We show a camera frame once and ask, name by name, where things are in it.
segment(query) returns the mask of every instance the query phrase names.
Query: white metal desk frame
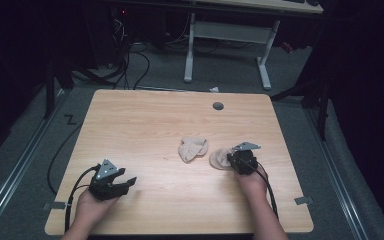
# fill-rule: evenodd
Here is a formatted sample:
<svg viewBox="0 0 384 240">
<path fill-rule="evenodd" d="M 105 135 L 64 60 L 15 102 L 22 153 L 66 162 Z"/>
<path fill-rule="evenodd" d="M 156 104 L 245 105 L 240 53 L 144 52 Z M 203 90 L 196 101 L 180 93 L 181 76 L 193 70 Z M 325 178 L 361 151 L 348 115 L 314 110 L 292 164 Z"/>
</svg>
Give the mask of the white metal desk frame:
<svg viewBox="0 0 384 240">
<path fill-rule="evenodd" d="M 266 61 L 276 37 L 280 21 L 276 20 L 272 28 L 252 27 L 244 25 L 224 24 L 207 21 L 195 21 L 195 14 L 191 14 L 189 31 L 189 48 L 186 57 L 185 82 L 192 81 L 193 72 L 193 44 L 195 37 L 232 40 L 265 44 L 261 57 L 257 57 L 261 81 L 265 90 L 271 89 L 270 79 L 267 74 Z"/>
</svg>

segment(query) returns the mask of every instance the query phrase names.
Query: crumpled cloth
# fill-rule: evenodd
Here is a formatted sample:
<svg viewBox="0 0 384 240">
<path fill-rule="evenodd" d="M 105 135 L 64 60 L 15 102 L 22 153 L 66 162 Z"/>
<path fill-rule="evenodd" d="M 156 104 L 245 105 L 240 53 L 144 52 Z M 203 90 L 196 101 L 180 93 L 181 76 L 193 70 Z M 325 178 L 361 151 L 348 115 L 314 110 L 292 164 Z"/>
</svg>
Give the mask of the crumpled cloth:
<svg viewBox="0 0 384 240">
<path fill-rule="evenodd" d="M 179 146 L 179 156 L 185 162 L 189 162 L 196 156 L 203 156 L 207 153 L 208 141 L 205 138 L 184 137 Z"/>
<path fill-rule="evenodd" d="M 210 156 L 211 166 L 220 170 L 231 170 L 230 162 L 227 160 L 227 154 L 233 153 L 232 148 L 220 148 Z"/>
</svg>

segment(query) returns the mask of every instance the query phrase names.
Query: computer mouse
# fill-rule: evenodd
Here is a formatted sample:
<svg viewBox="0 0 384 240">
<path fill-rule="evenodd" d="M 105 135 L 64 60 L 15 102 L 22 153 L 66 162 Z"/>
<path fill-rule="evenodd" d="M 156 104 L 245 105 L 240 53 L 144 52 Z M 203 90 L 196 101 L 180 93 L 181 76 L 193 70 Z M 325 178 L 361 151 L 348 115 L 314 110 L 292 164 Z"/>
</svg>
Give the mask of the computer mouse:
<svg viewBox="0 0 384 240">
<path fill-rule="evenodd" d="M 310 4 L 311 6 L 317 6 L 319 5 L 319 1 L 318 0 L 306 0 L 308 4 Z"/>
</svg>

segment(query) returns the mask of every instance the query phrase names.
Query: light wood tabletop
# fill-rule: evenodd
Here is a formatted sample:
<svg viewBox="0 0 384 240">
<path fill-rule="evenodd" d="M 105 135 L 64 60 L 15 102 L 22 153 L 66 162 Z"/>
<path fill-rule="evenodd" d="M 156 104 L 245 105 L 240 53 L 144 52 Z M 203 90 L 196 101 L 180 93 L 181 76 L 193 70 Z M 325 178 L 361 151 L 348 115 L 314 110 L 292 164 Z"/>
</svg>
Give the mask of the light wood tabletop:
<svg viewBox="0 0 384 240">
<path fill-rule="evenodd" d="M 291 11 L 300 13 L 323 13 L 323 8 L 311 6 L 307 2 L 296 3 L 285 0 L 195 0 L 196 2 L 237 5 L 242 7 L 264 8 L 270 10 Z"/>
<path fill-rule="evenodd" d="M 220 102 L 223 110 L 215 110 Z M 208 152 L 189 163 L 178 147 L 185 136 L 205 138 Z M 263 94 L 98 90 L 79 134 L 56 202 L 66 202 L 79 176 L 107 158 L 126 168 L 114 183 L 136 184 L 94 234 L 252 233 L 250 209 L 233 171 L 217 170 L 211 153 L 242 142 L 269 174 L 286 232 L 310 232 L 313 222 L 270 98 Z M 81 184 L 89 184 L 92 173 Z M 78 195 L 75 194 L 72 219 Z M 64 233 L 65 210 L 52 209 L 45 230 Z"/>
</svg>

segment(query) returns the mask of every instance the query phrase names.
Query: gray carpet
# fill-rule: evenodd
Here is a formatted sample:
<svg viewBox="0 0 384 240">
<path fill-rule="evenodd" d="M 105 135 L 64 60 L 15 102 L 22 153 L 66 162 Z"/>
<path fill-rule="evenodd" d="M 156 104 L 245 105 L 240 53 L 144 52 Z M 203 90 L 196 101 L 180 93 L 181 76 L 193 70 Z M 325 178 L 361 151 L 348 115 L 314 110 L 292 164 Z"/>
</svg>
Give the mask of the gray carpet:
<svg viewBox="0 0 384 240">
<path fill-rule="evenodd" d="M 133 50 L 140 49 L 144 49 L 144 46 L 137 45 Z M 208 51 L 209 49 L 211 50 L 211 47 L 199 50 Z M 245 50 L 249 51 L 249 49 L 238 49 L 238 51 Z M 295 84 L 311 49 L 297 50 L 291 54 L 278 48 L 271 51 L 267 62 L 273 87 L 270 92 L 263 90 L 253 58 L 226 55 L 226 52 L 223 49 L 217 49 L 211 54 L 197 53 L 194 80 L 191 83 L 184 83 L 185 50 L 168 48 L 162 51 L 149 46 L 143 54 L 149 58 L 150 69 L 140 82 L 138 89 L 162 88 L 207 92 L 210 88 L 218 87 L 220 92 L 274 95 Z M 130 66 L 127 71 L 130 87 L 143 74 L 146 66 L 146 60 L 142 56 L 130 55 Z M 111 70 L 103 68 L 97 73 L 105 74 L 109 71 Z M 118 89 L 123 89 L 122 82 Z M 66 96 L 66 99 L 61 102 L 60 108 L 55 113 L 55 117 L 34 153 L 27 172 L 0 216 L 0 239 L 57 238 L 47 236 L 44 232 L 49 214 L 49 210 L 44 210 L 44 205 L 54 200 L 54 195 L 49 190 L 46 181 L 48 166 L 60 145 L 84 119 L 93 93 L 99 88 L 103 87 L 90 82 L 76 81 L 75 88 L 62 95 Z M 314 200 L 314 203 L 309 205 L 309 210 L 315 227 L 311 233 L 289 234 L 289 237 L 290 239 L 355 239 L 329 174 L 327 174 L 328 168 L 319 147 L 318 138 L 314 134 L 314 126 L 310 124 L 306 110 L 301 108 L 297 100 L 299 97 L 288 97 L 285 100 L 274 102 L 274 107 L 304 195 L 311 196 Z M 41 91 L 15 123 L 10 136 L 1 147 L 0 188 L 22 155 L 35 130 L 41 124 L 44 101 L 44 91 Z M 73 115 L 72 122 L 75 122 L 76 125 L 68 124 L 66 115 Z M 355 166 L 335 119 L 332 106 L 329 108 L 329 115 L 326 125 L 326 144 L 338 164 L 338 171 L 365 224 L 368 239 L 384 239 L 384 217 L 381 209 L 377 206 L 364 178 Z M 64 145 L 55 159 L 51 171 L 51 181 L 56 189 L 61 182 L 77 134 L 78 131 Z M 134 239 L 250 239 L 250 237 L 154 236 Z"/>
</svg>

